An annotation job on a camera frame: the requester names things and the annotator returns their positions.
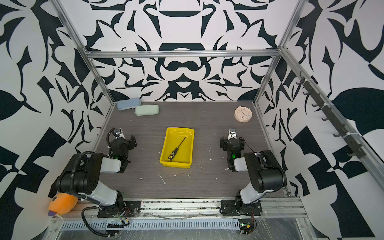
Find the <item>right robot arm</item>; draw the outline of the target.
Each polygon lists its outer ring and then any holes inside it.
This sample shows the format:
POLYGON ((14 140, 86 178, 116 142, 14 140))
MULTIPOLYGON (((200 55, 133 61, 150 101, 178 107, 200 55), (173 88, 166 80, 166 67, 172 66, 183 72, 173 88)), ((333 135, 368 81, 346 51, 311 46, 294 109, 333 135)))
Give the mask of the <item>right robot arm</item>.
POLYGON ((227 164, 232 172, 247 172, 250 182, 237 192, 234 200, 222 200, 223 216, 260 216, 260 199, 286 187, 287 177, 270 150, 242 153, 246 142, 240 137, 220 139, 220 148, 227 152, 227 164))

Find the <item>black yellow screwdriver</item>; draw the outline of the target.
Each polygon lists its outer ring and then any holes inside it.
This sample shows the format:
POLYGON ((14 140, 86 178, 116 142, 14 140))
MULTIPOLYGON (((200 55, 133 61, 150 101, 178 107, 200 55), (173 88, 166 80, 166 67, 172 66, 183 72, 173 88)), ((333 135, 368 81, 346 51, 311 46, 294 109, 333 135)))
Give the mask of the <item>black yellow screwdriver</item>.
POLYGON ((186 137, 184 137, 184 139, 181 141, 181 143, 171 152, 171 154, 169 155, 169 157, 168 157, 168 160, 171 162, 174 158, 175 158, 175 156, 176 156, 176 154, 177 154, 177 152, 179 151, 179 148, 180 148, 180 146, 182 145, 182 143, 185 141, 185 139, 186 139, 186 137))

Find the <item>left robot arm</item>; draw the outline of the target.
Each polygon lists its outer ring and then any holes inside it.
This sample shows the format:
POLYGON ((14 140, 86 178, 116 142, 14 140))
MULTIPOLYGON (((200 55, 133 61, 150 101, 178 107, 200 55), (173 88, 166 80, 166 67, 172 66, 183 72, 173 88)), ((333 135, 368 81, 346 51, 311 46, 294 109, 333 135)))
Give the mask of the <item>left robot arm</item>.
POLYGON ((107 141, 109 154, 86 151, 74 154, 56 180, 59 193, 65 193, 89 201, 99 207, 98 217, 127 216, 131 209, 120 191, 101 182, 101 173, 124 173, 129 160, 129 151, 138 146, 135 136, 130 139, 118 137, 107 141))

